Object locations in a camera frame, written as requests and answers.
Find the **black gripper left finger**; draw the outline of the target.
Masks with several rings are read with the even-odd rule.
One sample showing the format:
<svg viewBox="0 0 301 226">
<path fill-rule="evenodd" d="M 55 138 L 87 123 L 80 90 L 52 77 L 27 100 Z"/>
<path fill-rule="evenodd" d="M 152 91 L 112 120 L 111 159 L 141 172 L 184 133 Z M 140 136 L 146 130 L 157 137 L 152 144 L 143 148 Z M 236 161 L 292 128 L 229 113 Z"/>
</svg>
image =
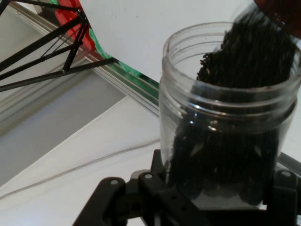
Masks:
<svg viewBox="0 0 301 226">
<path fill-rule="evenodd" d="M 125 182 L 109 177 L 100 181 L 75 226 L 126 226 L 141 218 L 146 226 L 209 226 L 209 219 L 163 178 L 160 150 L 154 151 L 151 169 Z"/>
</svg>

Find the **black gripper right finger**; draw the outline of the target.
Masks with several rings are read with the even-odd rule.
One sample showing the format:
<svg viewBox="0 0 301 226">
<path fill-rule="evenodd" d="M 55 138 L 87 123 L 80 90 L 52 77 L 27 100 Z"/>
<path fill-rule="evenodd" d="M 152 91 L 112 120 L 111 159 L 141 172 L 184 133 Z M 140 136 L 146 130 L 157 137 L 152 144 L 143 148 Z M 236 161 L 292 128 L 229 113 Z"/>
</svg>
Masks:
<svg viewBox="0 0 301 226">
<path fill-rule="evenodd" d="M 301 178 L 288 170 L 275 171 L 263 203 L 266 225 L 296 226 L 301 214 Z"/>
</svg>

